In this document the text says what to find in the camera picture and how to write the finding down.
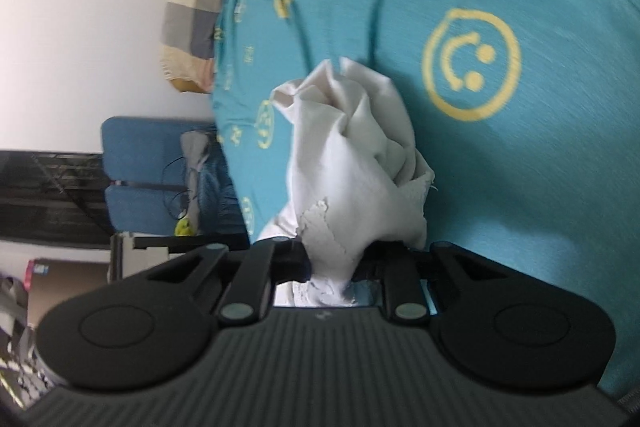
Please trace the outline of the white t-shirt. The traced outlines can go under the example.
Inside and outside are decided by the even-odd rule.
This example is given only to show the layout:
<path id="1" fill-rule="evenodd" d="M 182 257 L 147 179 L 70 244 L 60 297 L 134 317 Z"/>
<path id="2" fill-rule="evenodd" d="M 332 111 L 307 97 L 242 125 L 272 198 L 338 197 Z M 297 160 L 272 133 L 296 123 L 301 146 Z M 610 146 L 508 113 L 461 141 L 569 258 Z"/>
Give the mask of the white t-shirt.
<path id="1" fill-rule="evenodd" d="M 311 264 L 309 281 L 278 285 L 280 307 L 352 307 L 372 303 L 352 283 L 376 241 L 421 249 L 426 196 L 435 173 L 416 148 L 406 106 L 390 78 L 347 57 L 320 63 L 305 79 L 271 93 L 292 126 L 286 202 L 262 229 L 297 237 Z"/>

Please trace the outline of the yellow green plush toy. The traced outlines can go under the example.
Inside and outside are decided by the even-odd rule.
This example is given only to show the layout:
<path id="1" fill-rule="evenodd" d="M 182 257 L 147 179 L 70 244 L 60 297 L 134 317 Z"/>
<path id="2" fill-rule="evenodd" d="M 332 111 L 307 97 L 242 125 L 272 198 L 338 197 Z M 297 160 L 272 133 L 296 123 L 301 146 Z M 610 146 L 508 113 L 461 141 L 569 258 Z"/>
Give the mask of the yellow green plush toy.
<path id="1" fill-rule="evenodd" d="M 196 234 L 198 234 L 198 231 L 194 230 L 188 216 L 183 216 L 176 222 L 176 226 L 174 230 L 175 236 L 190 237 L 190 236 L 195 236 Z"/>

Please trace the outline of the grey cloth on chair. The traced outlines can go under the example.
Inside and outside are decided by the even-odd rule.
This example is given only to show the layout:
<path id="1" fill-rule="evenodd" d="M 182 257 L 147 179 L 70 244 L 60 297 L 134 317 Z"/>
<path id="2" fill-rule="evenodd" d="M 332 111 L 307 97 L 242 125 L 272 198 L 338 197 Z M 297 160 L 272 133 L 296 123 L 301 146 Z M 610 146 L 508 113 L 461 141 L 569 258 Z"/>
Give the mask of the grey cloth on chair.
<path id="1" fill-rule="evenodd" d="M 208 130 L 192 130 L 180 136 L 184 182 L 188 190 L 186 215 L 198 235 L 215 228 L 218 213 L 218 185 L 214 156 L 214 134 Z"/>

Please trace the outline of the white desk with dark top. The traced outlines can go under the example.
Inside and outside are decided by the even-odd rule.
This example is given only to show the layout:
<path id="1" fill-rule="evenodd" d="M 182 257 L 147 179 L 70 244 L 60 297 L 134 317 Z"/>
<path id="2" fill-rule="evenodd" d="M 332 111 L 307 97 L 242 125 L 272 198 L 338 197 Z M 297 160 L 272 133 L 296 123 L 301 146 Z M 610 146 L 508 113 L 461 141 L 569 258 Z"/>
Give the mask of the white desk with dark top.
<path id="1" fill-rule="evenodd" d="M 205 234 L 195 236 L 153 236 L 116 233 L 111 237 L 108 281 L 114 283 L 130 275 L 162 265 L 189 251 L 209 244 L 227 246 L 229 251 L 245 251 L 250 247 L 246 233 Z"/>

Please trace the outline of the blue covered chair front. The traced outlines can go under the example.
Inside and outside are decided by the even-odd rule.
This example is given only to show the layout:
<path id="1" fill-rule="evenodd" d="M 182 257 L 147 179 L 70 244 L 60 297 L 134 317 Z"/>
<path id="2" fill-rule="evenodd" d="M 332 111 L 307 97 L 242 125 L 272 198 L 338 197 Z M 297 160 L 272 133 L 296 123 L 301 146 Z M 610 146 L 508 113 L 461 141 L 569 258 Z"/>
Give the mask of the blue covered chair front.
<path id="1" fill-rule="evenodd" d="M 192 202 L 186 190 L 111 185 L 104 196 L 108 217 L 119 232 L 173 236 L 183 217 L 189 218 L 196 235 L 246 232 L 233 194 L 206 190 Z"/>

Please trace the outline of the blue covered chair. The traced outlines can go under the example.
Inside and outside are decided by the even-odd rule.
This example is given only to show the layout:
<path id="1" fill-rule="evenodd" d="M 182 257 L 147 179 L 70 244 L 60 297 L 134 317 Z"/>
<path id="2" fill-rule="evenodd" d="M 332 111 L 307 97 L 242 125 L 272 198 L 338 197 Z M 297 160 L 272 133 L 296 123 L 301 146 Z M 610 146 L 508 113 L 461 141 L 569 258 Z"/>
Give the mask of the blue covered chair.
<path id="1" fill-rule="evenodd" d="M 101 126 L 103 169 L 112 181 L 183 186 L 180 136 L 192 130 L 214 131 L 212 122 L 184 119 L 111 117 Z"/>
<path id="2" fill-rule="evenodd" d="M 206 190 L 192 202 L 186 190 L 111 185 L 104 196 L 108 217 L 119 232 L 173 236 L 183 217 L 189 218 L 196 235 L 246 232 L 233 194 Z"/>

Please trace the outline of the blue covered chair rear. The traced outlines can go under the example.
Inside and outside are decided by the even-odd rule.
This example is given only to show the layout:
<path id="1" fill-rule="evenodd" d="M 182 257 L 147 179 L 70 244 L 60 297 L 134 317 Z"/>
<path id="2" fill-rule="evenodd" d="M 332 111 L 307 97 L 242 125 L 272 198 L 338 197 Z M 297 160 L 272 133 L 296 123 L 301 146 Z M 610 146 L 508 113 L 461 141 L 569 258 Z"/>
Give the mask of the blue covered chair rear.
<path id="1" fill-rule="evenodd" d="M 214 131 L 212 122 L 184 119 L 111 117 L 101 126 L 103 169 L 112 181 L 183 186 L 180 136 L 192 130 Z"/>

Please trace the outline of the dark window with curtain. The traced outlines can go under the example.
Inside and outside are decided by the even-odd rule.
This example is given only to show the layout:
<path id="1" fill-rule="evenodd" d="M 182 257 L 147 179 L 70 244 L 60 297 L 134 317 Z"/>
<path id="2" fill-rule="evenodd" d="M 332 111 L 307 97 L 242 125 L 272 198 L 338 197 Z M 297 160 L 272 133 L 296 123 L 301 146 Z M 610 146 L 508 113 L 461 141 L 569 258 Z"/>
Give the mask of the dark window with curtain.
<path id="1" fill-rule="evenodd" d="M 103 157 L 87 153 L 4 150 L 1 238 L 39 246 L 102 249 L 114 228 Z"/>

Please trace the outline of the brown cardboard box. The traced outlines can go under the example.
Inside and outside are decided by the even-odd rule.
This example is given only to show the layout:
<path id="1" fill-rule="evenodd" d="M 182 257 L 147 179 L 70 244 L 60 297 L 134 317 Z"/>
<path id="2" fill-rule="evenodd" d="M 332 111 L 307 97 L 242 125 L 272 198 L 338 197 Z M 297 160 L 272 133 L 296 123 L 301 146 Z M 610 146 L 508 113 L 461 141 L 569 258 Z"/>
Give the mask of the brown cardboard box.
<path id="1" fill-rule="evenodd" d="M 40 320 L 65 300 L 94 291 L 110 281 L 110 265 L 101 262 L 40 258 L 29 262 L 27 322 L 35 329 Z"/>

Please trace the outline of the teal patterned bed sheet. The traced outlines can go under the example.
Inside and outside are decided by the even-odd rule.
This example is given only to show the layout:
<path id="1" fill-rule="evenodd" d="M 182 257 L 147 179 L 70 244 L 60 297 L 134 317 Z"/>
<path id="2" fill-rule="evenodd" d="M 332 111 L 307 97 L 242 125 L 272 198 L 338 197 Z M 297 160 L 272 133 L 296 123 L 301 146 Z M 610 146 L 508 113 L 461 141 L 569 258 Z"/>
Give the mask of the teal patterned bed sheet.
<path id="1" fill-rule="evenodd" d="M 250 237 L 286 201 L 271 91 L 341 57 L 393 80 L 435 173 L 428 236 L 605 309 L 639 382 L 639 0 L 224 0 L 213 108 Z"/>

